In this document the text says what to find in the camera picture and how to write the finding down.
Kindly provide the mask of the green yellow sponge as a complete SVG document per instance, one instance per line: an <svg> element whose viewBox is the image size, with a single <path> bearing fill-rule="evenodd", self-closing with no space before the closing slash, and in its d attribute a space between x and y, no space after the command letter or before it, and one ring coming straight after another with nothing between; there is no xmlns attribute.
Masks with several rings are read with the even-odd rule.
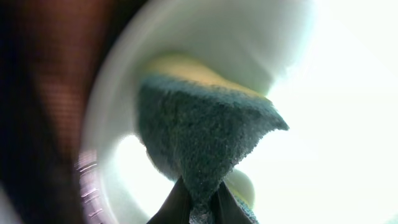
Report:
<svg viewBox="0 0 398 224"><path fill-rule="evenodd" d="M153 165L175 183L182 177L189 191L189 223L215 223L211 197L220 183L266 134L289 129L265 96L179 54L141 68L137 114ZM249 201L229 191L256 223Z"/></svg>

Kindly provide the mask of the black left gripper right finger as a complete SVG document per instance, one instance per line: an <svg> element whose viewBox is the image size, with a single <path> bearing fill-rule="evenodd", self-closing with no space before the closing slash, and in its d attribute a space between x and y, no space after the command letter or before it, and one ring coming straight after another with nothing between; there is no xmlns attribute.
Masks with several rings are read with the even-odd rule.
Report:
<svg viewBox="0 0 398 224"><path fill-rule="evenodd" d="M211 197L211 211L216 224L252 224L224 182Z"/></svg>

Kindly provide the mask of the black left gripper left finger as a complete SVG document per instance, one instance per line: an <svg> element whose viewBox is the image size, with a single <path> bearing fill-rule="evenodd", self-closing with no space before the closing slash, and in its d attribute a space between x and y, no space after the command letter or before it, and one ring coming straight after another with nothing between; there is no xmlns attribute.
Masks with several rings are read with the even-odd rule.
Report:
<svg viewBox="0 0 398 224"><path fill-rule="evenodd" d="M180 177L159 211L147 224L189 224L189 219L190 194Z"/></svg>

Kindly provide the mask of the mint green plate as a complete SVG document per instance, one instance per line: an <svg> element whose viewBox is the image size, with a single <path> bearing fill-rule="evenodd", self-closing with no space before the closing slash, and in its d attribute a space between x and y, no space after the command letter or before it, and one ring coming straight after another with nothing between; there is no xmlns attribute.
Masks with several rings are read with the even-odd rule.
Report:
<svg viewBox="0 0 398 224"><path fill-rule="evenodd" d="M106 223L148 222L174 186L136 103L141 68L174 52L270 99L289 126L225 178L256 223L396 223L396 33L396 1L149 1L108 54L83 127Z"/></svg>

